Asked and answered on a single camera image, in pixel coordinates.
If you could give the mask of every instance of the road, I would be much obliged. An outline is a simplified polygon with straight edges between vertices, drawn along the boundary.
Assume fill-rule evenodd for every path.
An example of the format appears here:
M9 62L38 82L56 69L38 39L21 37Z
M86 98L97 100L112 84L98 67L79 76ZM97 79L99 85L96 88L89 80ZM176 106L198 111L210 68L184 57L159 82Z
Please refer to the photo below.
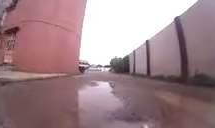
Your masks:
M215 89L112 73L0 86L1 128L215 128Z

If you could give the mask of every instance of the sky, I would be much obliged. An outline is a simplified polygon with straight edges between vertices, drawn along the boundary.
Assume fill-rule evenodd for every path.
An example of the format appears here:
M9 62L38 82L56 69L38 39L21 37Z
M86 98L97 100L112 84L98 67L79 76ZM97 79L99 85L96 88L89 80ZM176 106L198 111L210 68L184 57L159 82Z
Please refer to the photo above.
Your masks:
M197 0L87 0L80 59L109 64L142 45Z

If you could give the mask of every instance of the parked car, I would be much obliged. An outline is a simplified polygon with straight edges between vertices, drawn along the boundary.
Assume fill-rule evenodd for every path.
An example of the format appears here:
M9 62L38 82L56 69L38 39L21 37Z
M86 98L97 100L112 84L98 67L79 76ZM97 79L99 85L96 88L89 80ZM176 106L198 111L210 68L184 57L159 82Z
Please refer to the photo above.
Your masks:
M83 61L83 60L79 61L78 69L81 73L84 73L89 67L90 67L90 65L87 61Z

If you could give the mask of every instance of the pink building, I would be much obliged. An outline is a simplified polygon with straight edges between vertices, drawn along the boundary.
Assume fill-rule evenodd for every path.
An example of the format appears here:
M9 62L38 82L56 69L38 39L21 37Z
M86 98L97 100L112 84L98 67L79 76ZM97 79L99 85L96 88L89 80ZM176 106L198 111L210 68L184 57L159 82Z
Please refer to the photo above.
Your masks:
M0 63L38 73L78 72L86 0L15 0L7 9Z

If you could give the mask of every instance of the tree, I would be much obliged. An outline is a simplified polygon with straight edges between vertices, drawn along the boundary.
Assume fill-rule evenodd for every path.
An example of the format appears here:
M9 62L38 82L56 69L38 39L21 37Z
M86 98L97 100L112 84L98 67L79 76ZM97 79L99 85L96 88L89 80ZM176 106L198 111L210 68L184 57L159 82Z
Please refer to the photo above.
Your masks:
M110 65L114 72L128 73L129 72L129 57L124 58L115 57L111 60Z

